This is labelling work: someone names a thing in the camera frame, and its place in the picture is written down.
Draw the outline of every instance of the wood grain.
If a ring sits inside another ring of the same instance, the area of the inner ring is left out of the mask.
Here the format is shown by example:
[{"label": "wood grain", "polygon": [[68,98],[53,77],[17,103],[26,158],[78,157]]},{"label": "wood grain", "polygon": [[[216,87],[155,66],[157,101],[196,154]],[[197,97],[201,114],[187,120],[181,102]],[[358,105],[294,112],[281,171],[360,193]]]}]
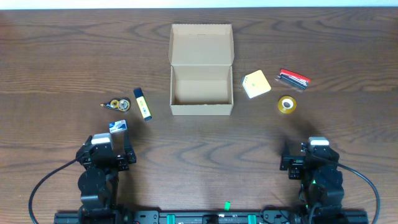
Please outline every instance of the wood grain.
[{"label": "wood grain", "polygon": [[[172,116],[170,25],[232,24],[231,116]],[[75,156],[88,135],[126,119],[137,164],[120,173],[119,201],[163,210],[258,209],[299,202],[299,182],[279,171],[292,150],[326,136],[341,163],[368,176],[381,194],[378,223],[398,215],[398,9],[123,9],[0,11],[0,223],[30,223],[34,185]],[[280,67],[312,78],[297,93],[273,80]],[[272,91],[249,100],[243,75],[261,69]],[[154,119],[134,102],[127,113],[99,107],[134,98],[141,87]],[[282,115],[283,95],[298,107]],[[80,205],[74,164],[49,178],[34,200],[41,223]],[[371,188],[343,171],[347,208],[374,215]]]}]

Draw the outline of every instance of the green tape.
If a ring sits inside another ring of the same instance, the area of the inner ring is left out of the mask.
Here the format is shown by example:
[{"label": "green tape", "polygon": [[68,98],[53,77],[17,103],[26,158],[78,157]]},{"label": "green tape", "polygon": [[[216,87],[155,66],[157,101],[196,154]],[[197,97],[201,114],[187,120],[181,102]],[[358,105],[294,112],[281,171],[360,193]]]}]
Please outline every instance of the green tape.
[{"label": "green tape", "polygon": [[231,202],[225,202],[224,211],[229,211],[230,207],[231,207]]},{"label": "green tape", "polygon": [[249,224],[256,224],[257,223],[256,215],[248,215],[248,221]]},{"label": "green tape", "polygon": [[167,224],[175,224],[175,215],[167,215]]}]

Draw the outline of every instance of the yellow sticky note pad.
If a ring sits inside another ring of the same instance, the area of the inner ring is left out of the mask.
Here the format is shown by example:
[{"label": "yellow sticky note pad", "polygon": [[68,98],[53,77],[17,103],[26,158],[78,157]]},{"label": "yellow sticky note pad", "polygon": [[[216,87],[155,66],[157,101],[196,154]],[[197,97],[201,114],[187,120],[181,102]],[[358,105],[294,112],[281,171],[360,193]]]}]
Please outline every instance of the yellow sticky note pad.
[{"label": "yellow sticky note pad", "polygon": [[243,77],[242,86],[249,98],[253,98],[271,90],[271,86],[261,70]]}]

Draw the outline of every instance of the white backdrop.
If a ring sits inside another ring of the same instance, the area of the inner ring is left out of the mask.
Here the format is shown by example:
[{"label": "white backdrop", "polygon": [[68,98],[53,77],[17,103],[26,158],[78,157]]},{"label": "white backdrop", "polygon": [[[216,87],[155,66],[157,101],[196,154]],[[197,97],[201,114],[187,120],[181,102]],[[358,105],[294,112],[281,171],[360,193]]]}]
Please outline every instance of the white backdrop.
[{"label": "white backdrop", "polygon": [[398,6],[398,0],[0,0],[0,9]]}]

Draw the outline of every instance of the open box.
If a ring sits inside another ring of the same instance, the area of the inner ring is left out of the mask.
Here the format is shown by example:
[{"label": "open box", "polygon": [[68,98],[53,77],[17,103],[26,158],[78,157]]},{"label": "open box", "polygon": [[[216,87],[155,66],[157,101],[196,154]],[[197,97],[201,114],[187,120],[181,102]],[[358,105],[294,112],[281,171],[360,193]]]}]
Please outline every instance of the open box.
[{"label": "open box", "polygon": [[231,25],[173,24],[169,59],[173,115],[231,114]]}]

